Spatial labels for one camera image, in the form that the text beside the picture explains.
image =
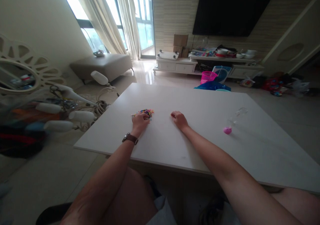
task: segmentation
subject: shorts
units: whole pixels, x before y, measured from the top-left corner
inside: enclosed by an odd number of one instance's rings
[[[165,196],[158,197],[156,200],[154,200],[154,205],[156,205],[158,212],[151,218],[151,220],[146,225],[177,224],[174,220],[174,217],[170,209],[170,205]]]

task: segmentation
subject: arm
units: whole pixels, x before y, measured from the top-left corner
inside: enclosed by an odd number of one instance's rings
[[[242,224],[301,224],[229,154],[190,128],[182,113],[171,116],[218,180]]]
[[[131,135],[139,137],[149,120],[145,113],[137,114],[133,119]],[[127,171],[134,143],[125,140],[76,197],[61,224],[96,224],[108,209],[115,197]]]

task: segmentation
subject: watch strap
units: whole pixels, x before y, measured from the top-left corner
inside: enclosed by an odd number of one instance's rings
[[[125,140],[130,140],[134,143],[134,145],[136,145],[138,143],[138,138],[136,138],[135,136],[131,135],[130,133],[127,133],[126,136],[124,137],[123,141],[124,142]]]

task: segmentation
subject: black television screen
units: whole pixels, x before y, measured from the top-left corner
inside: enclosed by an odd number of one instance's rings
[[[250,35],[270,0],[199,0],[194,35]]]

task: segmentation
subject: colorful rubber bands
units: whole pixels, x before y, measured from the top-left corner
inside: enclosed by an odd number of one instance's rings
[[[154,113],[154,111],[153,110],[149,110],[149,109],[145,109],[145,110],[138,111],[136,114],[138,114],[138,113],[145,113],[145,114],[147,114],[149,116],[146,119],[152,120],[152,114]]]

